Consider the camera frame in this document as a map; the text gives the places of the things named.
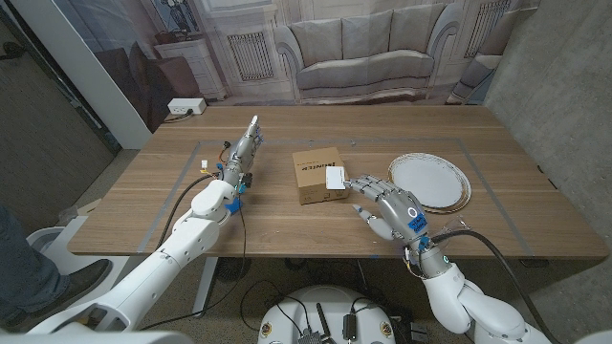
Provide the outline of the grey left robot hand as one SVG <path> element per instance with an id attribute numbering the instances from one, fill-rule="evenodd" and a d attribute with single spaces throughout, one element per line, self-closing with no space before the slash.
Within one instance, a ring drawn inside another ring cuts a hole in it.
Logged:
<path id="1" fill-rule="evenodd" d="M 258 116 L 253 116 L 245 134 L 232 146 L 229 159 L 223 170 L 223 181 L 232 186 L 238 185 L 240 175 L 251 169 L 254 156 L 262 142 Z"/>

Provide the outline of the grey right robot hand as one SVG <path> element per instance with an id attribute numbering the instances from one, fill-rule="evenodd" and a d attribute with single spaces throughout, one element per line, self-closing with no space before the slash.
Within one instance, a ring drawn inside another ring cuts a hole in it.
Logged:
<path id="1" fill-rule="evenodd" d="M 344 185 L 359 191 L 379 206 L 381 217 L 373 215 L 358 204 L 353 205 L 360 217 L 383 239 L 400 239 L 411 246 L 427 234 L 424 209 L 411 192 L 371 175 L 350 179 L 345 181 Z"/>

